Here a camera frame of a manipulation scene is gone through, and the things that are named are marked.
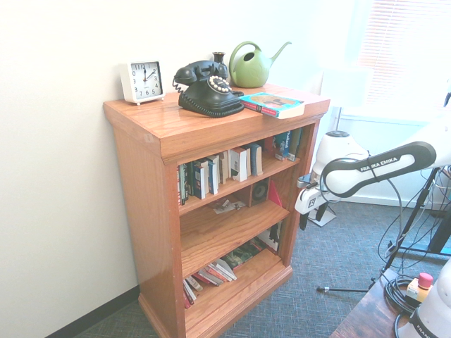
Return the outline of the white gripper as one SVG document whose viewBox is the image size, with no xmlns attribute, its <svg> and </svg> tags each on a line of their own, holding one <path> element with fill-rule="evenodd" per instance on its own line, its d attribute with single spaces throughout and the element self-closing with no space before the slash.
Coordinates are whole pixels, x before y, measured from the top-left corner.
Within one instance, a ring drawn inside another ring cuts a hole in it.
<svg viewBox="0 0 451 338">
<path fill-rule="evenodd" d="M 317 208 L 315 220 L 321 221 L 327 210 L 327 205 L 323 205 L 327 202 L 324 196 L 329 197 L 330 193 L 321 193 L 317 186 L 306 187 L 299 193 L 295 203 L 295 210 L 301 214 L 299 217 L 299 228 L 302 231 L 305 231 L 307 227 L 308 213 L 311 210 Z"/>
</svg>

